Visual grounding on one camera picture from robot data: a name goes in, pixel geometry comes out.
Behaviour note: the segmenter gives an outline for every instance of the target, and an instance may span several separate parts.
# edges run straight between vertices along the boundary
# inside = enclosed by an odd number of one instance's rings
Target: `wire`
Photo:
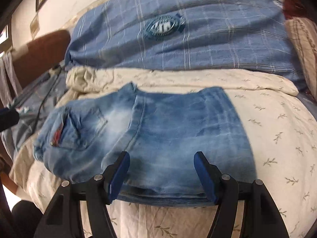
[[[33,134],[35,133],[35,130],[36,130],[36,127],[37,127],[37,123],[38,123],[38,121],[39,121],[39,119],[40,119],[40,113],[41,113],[42,106],[43,106],[43,104],[45,103],[45,101],[47,100],[47,98],[48,98],[49,94],[51,93],[53,87],[55,86],[55,84],[56,84],[56,82],[57,82],[57,80],[58,80],[58,77],[59,77],[59,75],[61,74],[61,70],[58,72],[57,77],[56,77],[55,81],[53,82],[53,84],[52,84],[50,90],[47,92],[46,96],[44,97],[44,99],[43,99],[42,102],[41,102],[40,108],[39,108],[39,110],[38,110],[38,112],[37,112],[37,116],[36,116],[34,125],[33,125],[33,127],[32,127],[32,134],[31,134],[31,135],[33,135]]]

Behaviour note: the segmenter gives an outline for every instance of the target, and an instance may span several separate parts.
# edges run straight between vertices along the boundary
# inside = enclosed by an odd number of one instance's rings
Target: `denim shorts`
[[[238,181],[256,179],[248,138],[220,87],[158,94],[129,83],[56,109],[34,143],[34,157],[73,183],[103,173],[122,151],[131,163],[118,199],[128,202],[212,205],[194,169],[197,151]]]

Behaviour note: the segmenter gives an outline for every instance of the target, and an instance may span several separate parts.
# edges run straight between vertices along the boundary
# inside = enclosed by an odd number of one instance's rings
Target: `metal screw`
[[[94,176],[94,180],[95,181],[99,181],[99,180],[101,180],[103,177],[102,177],[102,175],[95,175]]]
[[[262,185],[263,182],[262,182],[262,180],[260,180],[260,179],[256,179],[256,184],[257,184],[257,185]]]
[[[66,187],[66,186],[69,185],[69,181],[65,180],[65,181],[63,181],[63,182],[61,183],[61,185],[62,185],[63,187]]]
[[[222,178],[223,180],[228,181],[228,180],[230,180],[230,175],[224,174],[224,175],[221,176],[221,178]]]

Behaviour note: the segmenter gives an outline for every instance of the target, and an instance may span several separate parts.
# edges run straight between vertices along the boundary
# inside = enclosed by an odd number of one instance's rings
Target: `pillowcase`
[[[294,17],[285,22],[288,37],[301,61],[310,92],[317,99],[317,27],[307,18]]]

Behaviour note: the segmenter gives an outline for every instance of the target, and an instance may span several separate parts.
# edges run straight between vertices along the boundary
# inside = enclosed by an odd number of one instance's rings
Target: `beige blanket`
[[[75,67],[67,77],[70,90],[58,106],[70,100],[99,97],[128,82],[146,92],[187,93],[222,87],[238,112],[253,150],[256,171],[278,206],[290,237],[303,237],[317,217],[317,123],[295,98],[292,82],[273,74],[242,69],[162,72],[142,69],[96,70]],[[61,180],[34,161],[26,141],[14,162],[11,178],[44,211]],[[91,235],[82,203],[86,237]],[[114,201],[108,206],[120,238],[205,238],[216,207],[162,208]],[[239,237],[243,202],[239,203],[232,237]]]

